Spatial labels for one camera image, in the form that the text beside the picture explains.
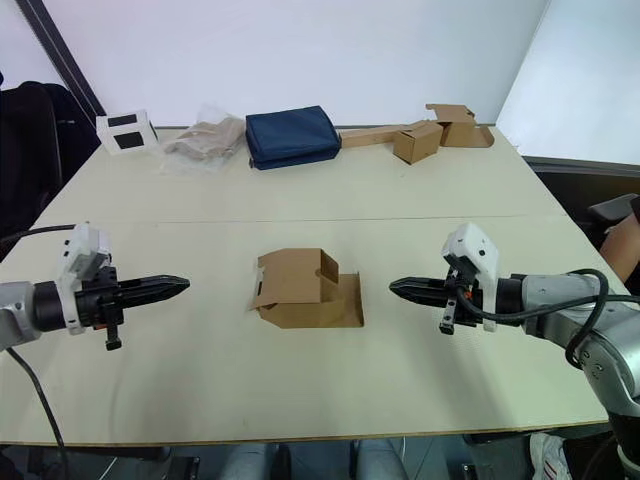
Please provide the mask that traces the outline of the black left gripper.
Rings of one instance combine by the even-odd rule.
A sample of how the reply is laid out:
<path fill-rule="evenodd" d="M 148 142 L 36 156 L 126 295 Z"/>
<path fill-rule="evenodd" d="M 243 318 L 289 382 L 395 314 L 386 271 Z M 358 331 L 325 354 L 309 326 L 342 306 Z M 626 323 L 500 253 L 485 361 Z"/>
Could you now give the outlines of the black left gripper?
<path fill-rule="evenodd" d="M 168 300 L 190 287 L 186 278 L 154 275 L 121 281 L 116 268 L 105 266 L 91 280 L 81 282 L 75 293 L 80 324 L 94 330 L 106 330 L 108 351 L 122 347 L 118 327 L 124 323 L 123 309 Z"/>

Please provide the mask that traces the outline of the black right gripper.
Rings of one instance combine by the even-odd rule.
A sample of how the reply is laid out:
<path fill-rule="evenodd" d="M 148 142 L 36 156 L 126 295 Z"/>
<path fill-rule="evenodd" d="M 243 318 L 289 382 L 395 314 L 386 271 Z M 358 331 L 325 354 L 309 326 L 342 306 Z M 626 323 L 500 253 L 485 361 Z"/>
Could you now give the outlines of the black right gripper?
<path fill-rule="evenodd" d="M 477 280 L 478 269 L 467 257 L 450 254 L 444 259 L 449 264 L 445 281 L 434 278 L 404 277 L 391 282 L 389 289 L 409 302 L 444 308 L 439 329 L 443 334 L 453 335 L 456 325 L 475 328 L 482 323 L 481 317 L 474 315 L 463 305 L 458 293 L 461 292 L 468 303 L 481 309 L 483 290 Z"/>

